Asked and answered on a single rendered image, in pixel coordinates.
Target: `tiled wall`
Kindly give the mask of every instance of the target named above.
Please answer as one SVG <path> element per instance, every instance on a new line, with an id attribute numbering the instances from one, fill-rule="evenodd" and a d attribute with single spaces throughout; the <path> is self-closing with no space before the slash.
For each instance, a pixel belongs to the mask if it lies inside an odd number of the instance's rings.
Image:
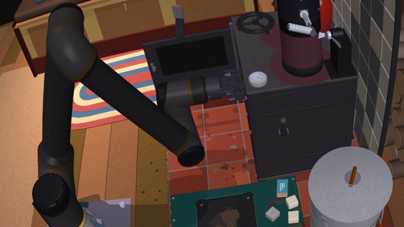
<path id="1" fill-rule="evenodd" d="M 332 21 L 350 36 L 352 64 L 359 74 L 354 122 L 358 143 L 378 153 L 389 89 L 396 0 L 332 1 Z"/>

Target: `striped rug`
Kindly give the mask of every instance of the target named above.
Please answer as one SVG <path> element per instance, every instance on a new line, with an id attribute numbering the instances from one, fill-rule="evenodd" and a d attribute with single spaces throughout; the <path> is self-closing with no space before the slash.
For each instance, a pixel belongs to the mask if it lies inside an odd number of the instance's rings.
<path id="1" fill-rule="evenodd" d="M 101 60 L 157 104 L 155 86 L 143 49 L 104 57 Z M 126 119 L 82 83 L 75 83 L 71 130 L 88 129 Z"/>

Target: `dark red baseboard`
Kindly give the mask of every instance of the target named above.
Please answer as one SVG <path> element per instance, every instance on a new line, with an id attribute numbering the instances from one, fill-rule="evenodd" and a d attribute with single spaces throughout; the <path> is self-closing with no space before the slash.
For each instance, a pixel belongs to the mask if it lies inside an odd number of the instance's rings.
<path id="1" fill-rule="evenodd" d="M 254 6 L 255 11 L 258 11 L 257 4 L 254 4 Z M 184 24 L 185 35 L 227 29 L 229 27 L 229 18 L 243 14 L 244 13 L 187 22 Z M 28 65 L 31 68 L 33 76 L 37 77 L 38 74 L 44 73 L 46 56 L 31 58 L 20 29 L 14 29 L 14 33 L 21 45 L 22 52 L 24 53 Z M 136 51 L 143 48 L 142 44 L 174 38 L 175 36 L 176 26 L 175 24 L 172 24 L 151 30 L 122 35 L 115 38 L 104 39 L 92 42 L 91 44 L 97 49 L 98 57 L 104 58 L 125 52 Z"/>

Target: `orange handle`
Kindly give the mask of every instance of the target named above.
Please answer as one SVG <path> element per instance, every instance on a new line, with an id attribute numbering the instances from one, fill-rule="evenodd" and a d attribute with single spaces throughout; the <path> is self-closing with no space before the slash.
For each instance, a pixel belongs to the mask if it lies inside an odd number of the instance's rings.
<path id="1" fill-rule="evenodd" d="M 354 166 L 352 169 L 352 174 L 350 175 L 350 180 L 349 180 L 349 184 L 353 185 L 354 184 L 354 180 L 355 180 L 355 175 L 357 174 L 357 167 Z"/>

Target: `round gray lid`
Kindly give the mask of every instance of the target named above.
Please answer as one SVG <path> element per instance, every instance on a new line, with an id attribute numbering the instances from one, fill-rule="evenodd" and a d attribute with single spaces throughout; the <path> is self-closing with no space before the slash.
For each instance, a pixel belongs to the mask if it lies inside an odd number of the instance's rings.
<path id="1" fill-rule="evenodd" d="M 356 176 L 353 187 L 349 187 L 353 167 L 357 167 Z M 308 179 L 313 204 L 339 222 L 356 223 L 374 217 L 386 206 L 392 190 L 392 174 L 385 161 L 373 151 L 356 146 L 325 154 Z"/>

